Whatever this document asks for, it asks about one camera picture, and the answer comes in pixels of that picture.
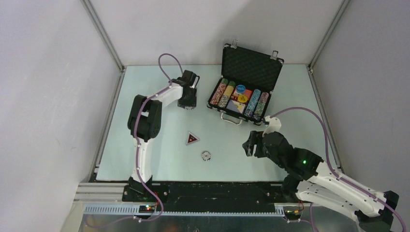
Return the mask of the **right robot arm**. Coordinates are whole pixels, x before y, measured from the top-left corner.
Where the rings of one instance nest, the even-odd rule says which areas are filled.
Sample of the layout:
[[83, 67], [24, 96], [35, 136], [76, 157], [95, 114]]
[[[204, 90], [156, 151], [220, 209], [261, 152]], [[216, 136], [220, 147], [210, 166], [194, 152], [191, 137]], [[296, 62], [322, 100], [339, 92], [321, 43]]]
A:
[[368, 188], [331, 167], [321, 156], [293, 147], [279, 133], [280, 120], [264, 119], [264, 131], [251, 131], [242, 147], [248, 157], [268, 158], [288, 174], [282, 198], [316, 203], [353, 220], [363, 232], [389, 232], [399, 196]]

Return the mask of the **all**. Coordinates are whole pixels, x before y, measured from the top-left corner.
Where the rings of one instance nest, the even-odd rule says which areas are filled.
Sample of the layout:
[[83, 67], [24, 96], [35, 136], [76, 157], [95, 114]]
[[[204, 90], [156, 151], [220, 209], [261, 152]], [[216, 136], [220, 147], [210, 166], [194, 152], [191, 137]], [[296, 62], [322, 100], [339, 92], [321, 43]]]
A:
[[200, 138], [198, 136], [196, 136], [195, 134], [193, 134], [191, 131], [188, 131], [188, 136], [186, 139], [186, 145], [191, 145], [195, 142], [200, 141]]

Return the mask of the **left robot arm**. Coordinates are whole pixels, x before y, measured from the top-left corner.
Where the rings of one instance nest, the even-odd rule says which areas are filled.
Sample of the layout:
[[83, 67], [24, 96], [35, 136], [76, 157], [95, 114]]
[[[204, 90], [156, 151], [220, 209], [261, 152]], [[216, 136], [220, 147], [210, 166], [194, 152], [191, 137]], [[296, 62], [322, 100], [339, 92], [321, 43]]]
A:
[[127, 127], [135, 141], [136, 158], [131, 178], [139, 184], [134, 195], [148, 201], [153, 188], [146, 183], [152, 178], [151, 147], [161, 129], [162, 110], [173, 102], [185, 110], [197, 105], [197, 85], [200, 76], [185, 70], [181, 77], [172, 79], [168, 85], [151, 96], [136, 95], [130, 111]]

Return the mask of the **white poker chip front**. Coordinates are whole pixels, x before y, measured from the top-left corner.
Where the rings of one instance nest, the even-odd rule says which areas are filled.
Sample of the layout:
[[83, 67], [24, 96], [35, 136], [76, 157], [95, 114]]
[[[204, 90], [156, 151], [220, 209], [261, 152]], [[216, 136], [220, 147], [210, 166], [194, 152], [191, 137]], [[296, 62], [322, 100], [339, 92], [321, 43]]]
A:
[[201, 154], [201, 158], [203, 159], [203, 161], [209, 161], [211, 160], [211, 154], [208, 151], [204, 151]]

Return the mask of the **blue dealer button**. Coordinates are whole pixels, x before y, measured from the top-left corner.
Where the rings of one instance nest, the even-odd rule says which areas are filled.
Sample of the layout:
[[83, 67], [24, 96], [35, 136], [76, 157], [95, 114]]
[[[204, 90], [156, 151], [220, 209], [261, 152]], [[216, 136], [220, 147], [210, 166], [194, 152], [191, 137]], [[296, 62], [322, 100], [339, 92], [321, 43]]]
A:
[[236, 90], [236, 92], [242, 94], [242, 93], [245, 92], [246, 87], [244, 85], [237, 85], [235, 90]]

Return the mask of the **red poker chip stack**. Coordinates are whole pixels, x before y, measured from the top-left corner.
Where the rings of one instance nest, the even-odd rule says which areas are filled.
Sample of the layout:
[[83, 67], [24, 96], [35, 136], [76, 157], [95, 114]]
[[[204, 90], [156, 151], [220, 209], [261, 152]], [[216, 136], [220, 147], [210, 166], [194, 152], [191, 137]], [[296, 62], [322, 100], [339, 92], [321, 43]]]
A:
[[222, 78], [217, 89], [215, 90], [211, 100], [210, 100], [210, 104], [212, 105], [217, 105], [228, 85], [229, 81], [225, 78]]

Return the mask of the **black poker set case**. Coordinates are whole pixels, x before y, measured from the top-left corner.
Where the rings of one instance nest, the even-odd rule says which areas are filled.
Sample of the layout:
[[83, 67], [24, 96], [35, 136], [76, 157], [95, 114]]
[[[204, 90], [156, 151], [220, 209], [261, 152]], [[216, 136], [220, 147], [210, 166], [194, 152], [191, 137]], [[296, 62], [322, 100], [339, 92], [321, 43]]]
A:
[[[224, 119], [224, 116], [231, 116], [239, 119], [241, 123], [251, 122], [258, 126], [263, 124], [267, 107], [284, 62], [284, 59], [278, 57], [278, 51], [276, 50], [272, 54], [264, 54], [240, 47], [237, 45], [236, 40], [224, 44], [220, 79], [206, 103], [207, 108], [220, 112], [221, 119]], [[268, 96], [261, 115], [257, 118], [255, 116], [246, 116], [244, 112], [239, 113], [228, 109], [227, 106], [218, 106], [218, 103], [213, 101], [212, 98], [217, 93], [223, 79], [228, 82], [235, 82], [236, 86], [244, 85], [246, 89], [251, 91], [258, 89], [262, 93], [266, 92]]]

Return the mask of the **blue playing card deck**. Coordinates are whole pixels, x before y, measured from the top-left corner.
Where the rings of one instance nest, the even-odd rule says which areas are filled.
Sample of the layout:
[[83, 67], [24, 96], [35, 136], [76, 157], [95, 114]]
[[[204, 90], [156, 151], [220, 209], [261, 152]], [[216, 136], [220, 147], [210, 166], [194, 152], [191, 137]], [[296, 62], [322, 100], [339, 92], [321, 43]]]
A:
[[226, 106], [227, 110], [233, 111], [235, 113], [243, 114], [244, 110], [246, 108], [246, 104], [237, 102], [234, 100], [230, 100]]

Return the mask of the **light blue chip stack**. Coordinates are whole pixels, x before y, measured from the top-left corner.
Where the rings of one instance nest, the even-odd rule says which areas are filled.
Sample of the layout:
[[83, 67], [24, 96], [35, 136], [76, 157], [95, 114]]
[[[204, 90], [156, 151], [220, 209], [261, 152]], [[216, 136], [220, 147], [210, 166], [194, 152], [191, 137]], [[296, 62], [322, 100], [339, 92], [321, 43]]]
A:
[[247, 104], [247, 107], [245, 109], [244, 115], [246, 117], [251, 117], [253, 115], [253, 112], [255, 110], [255, 107], [258, 103], [259, 97], [261, 95], [261, 91], [259, 89], [255, 89], [251, 95], [251, 98]]

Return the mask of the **yellow big blind button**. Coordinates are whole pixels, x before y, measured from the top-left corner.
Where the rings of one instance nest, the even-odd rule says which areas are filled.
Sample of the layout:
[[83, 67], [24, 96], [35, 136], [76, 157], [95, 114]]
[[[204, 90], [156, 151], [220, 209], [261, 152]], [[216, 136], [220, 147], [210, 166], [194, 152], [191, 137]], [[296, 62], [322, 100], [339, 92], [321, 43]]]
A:
[[247, 98], [246, 95], [240, 95], [240, 96], [238, 96], [237, 100], [238, 100], [240, 103], [246, 103], [246, 102], [248, 101], [248, 98]]

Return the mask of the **grey poker chip stack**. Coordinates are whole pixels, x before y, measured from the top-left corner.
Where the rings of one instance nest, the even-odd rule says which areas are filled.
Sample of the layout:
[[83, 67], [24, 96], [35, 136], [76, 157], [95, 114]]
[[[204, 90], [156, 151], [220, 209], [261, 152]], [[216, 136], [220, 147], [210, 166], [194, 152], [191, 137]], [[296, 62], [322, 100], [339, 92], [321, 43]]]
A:
[[230, 99], [230, 96], [232, 94], [232, 92], [234, 91], [234, 88], [236, 86], [236, 83], [234, 81], [230, 81], [224, 91], [224, 93], [222, 94], [222, 97], [218, 103], [218, 107], [226, 107], [226, 105], [228, 104], [228, 101]]

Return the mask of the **red card deck in case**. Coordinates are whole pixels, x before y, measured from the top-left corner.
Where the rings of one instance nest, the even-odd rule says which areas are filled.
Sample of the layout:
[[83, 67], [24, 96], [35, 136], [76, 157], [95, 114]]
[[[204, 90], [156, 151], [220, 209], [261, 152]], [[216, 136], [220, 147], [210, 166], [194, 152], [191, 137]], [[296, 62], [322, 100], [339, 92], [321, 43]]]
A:
[[238, 96], [240, 96], [240, 95], [246, 95], [247, 98], [248, 98], [248, 101], [249, 101], [250, 98], [251, 98], [251, 95], [252, 95], [252, 90], [246, 89], [245, 92], [242, 93], [242, 94], [236, 92], [236, 90], [235, 90], [235, 91], [233, 92], [233, 94], [231, 95], [231, 99], [234, 100], [234, 101], [238, 101], [237, 98], [238, 98]]

